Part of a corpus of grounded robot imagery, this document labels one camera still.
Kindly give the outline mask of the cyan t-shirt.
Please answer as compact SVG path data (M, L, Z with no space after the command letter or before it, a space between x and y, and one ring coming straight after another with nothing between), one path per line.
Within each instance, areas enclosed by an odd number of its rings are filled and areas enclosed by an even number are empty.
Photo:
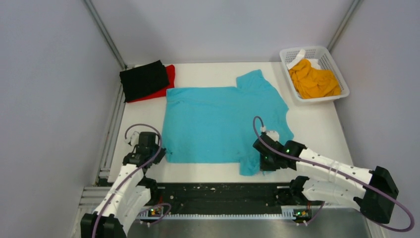
M170 163L238 163L240 175L253 176L260 170L254 117L280 143L294 138L287 104L259 69L237 77L233 87L173 88L166 99L162 139Z

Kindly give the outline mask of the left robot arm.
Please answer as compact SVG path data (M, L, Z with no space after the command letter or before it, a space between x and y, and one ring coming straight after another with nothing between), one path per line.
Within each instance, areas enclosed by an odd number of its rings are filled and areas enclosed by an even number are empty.
M125 238L141 209L158 201L156 181L145 173L165 155L160 134L134 133L129 143L133 150L123 158L111 189L99 206L81 219L83 238Z

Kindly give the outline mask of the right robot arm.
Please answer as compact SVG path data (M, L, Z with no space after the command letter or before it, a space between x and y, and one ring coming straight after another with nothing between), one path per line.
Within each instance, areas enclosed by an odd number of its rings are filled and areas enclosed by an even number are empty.
M290 182L290 197L296 204L325 201L354 208L368 219L389 224L395 204L368 188L376 188L393 199L399 190L390 172L380 166L359 168L329 159L299 142L282 145L263 132L253 143L260 153L265 172L292 169L297 177Z

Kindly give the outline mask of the folded black t-shirt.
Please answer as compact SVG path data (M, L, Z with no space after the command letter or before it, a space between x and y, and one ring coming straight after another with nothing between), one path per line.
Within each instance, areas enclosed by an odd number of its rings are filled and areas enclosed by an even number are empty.
M169 86L166 67L160 60L119 73L125 102L131 102Z

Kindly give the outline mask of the orange t-shirt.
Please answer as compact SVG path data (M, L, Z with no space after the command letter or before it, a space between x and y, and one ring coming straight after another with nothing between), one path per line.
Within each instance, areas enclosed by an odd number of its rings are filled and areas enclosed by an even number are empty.
M331 70L311 67L307 59L302 59L288 70L296 91L303 99L323 98L341 94L339 82Z

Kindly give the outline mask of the white cloth in basket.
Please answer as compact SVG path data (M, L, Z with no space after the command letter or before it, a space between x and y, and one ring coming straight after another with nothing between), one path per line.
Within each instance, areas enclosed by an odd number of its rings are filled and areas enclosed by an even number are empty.
M305 59L306 50L301 49L296 57L290 62L286 64L287 69L293 68L295 65L297 65L302 59ZM318 59L308 59L308 61L311 64L311 67L314 69L321 70L321 66L318 64Z

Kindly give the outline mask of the white plastic basket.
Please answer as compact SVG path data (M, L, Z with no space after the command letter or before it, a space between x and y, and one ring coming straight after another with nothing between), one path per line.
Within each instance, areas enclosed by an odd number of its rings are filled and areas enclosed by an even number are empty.
M300 104L332 102L350 90L327 48L306 46L279 52L291 93Z

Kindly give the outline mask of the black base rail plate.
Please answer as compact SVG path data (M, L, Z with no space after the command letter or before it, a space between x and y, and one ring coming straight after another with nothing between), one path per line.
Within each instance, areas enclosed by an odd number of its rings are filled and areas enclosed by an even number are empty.
M158 183L148 206L169 203L173 215L280 214L283 206L308 205L288 183Z

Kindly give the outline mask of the left aluminium frame post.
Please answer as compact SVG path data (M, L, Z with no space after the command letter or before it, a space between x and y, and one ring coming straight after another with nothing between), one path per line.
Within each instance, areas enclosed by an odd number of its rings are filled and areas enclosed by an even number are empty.
M110 49L111 53L113 54L114 58L118 62L119 66L122 69L127 68L127 64L124 62L119 50L117 49L117 46L112 39L110 33L108 32L106 25L104 24L99 12L97 11L94 3L92 0L82 0L83 4L87 8L88 13L91 15L94 24L97 26L99 32L101 33L103 39L105 40L106 44L108 45L108 48Z

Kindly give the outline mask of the aluminium frame post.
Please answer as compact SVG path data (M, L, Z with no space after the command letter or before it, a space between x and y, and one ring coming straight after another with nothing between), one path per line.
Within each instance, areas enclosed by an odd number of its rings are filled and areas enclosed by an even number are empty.
M112 39L110 33L108 32L106 25L104 24L99 12L97 11L94 3L92 0L82 0L83 4L87 8L88 13L91 15L94 24L97 26L99 32L101 33L103 39L105 40L106 44L108 45L108 48L110 49L111 53L113 54L114 58L118 62L119 66L122 69L127 68L127 64L124 62L119 50L117 49L117 46Z
M360 6L363 4L363 2L364 2L364 0L353 0L351 2L351 5L349 6L348 10L344 14L340 24L338 25L335 33L333 34L331 40L328 43L328 46L326 47L330 53L334 50L337 42L339 41L339 39L341 38L341 36L345 32L347 25L352 20L355 13L360 8Z

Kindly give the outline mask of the right aluminium frame post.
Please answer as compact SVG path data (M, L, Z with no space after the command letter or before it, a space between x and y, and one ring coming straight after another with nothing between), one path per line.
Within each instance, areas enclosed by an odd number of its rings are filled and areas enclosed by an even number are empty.
M364 2L364 0L353 0L351 2L351 5L349 6L348 10L344 14L340 24L338 25L335 33L333 34L331 40L328 43L328 46L326 47L330 53L334 50L337 42L339 41L339 39L341 38L341 36L345 32L347 25L352 20L355 13L360 8L360 6L363 4L363 2Z

